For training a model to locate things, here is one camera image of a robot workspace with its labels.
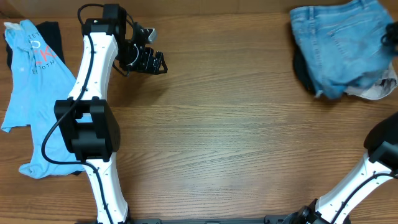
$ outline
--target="wooden surface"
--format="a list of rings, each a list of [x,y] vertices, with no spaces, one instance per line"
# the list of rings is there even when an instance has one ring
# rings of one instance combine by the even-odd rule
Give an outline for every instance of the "wooden surface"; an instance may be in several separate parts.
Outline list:
[[[314,100],[292,71],[287,14],[136,21],[158,30],[153,48],[164,52],[169,72],[129,79],[113,72],[109,82],[122,132],[120,182],[134,218],[295,212],[331,190],[363,155],[370,129],[398,109],[398,91],[375,102]],[[80,26],[59,22],[66,64],[77,74]],[[12,91],[5,50],[0,65],[2,120]],[[0,132],[0,146],[0,223],[95,219],[85,174],[34,180],[18,173],[32,155],[30,128]],[[377,189],[353,223],[397,223],[397,188],[391,181]]]
[[[92,0],[0,0],[9,2],[26,18],[76,17],[77,9]],[[134,16],[176,16],[252,12],[289,12],[295,7],[336,5],[351,0],[105,0],[118,3]],[[379,0],[391,11],[398,11],[396,0]],[[85,9],[87,16],[101,16],[95,8]]]

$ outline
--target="black robotic joint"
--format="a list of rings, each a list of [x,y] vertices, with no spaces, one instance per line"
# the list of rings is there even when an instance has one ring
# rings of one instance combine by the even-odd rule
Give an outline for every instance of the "black robotic joint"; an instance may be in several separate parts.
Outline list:
[[[72,106],[74,101],[57,100],[55,117],[59,120]],[[90,114],[92,122],[82,119]],[[120,146],[120,128],[106,100],[94,97],[92,100],[81,100],[59,124],[65,145],[76,160],[102,159],[108,162],[112,152]]]

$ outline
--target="jeans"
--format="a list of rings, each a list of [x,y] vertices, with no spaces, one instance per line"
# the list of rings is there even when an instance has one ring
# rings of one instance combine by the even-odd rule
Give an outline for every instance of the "jeans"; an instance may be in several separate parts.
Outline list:
[[[317,95],[370,88],[392,62],[394,48],[381,43],[392,18],[377,0],[300,7],[290,20]]]

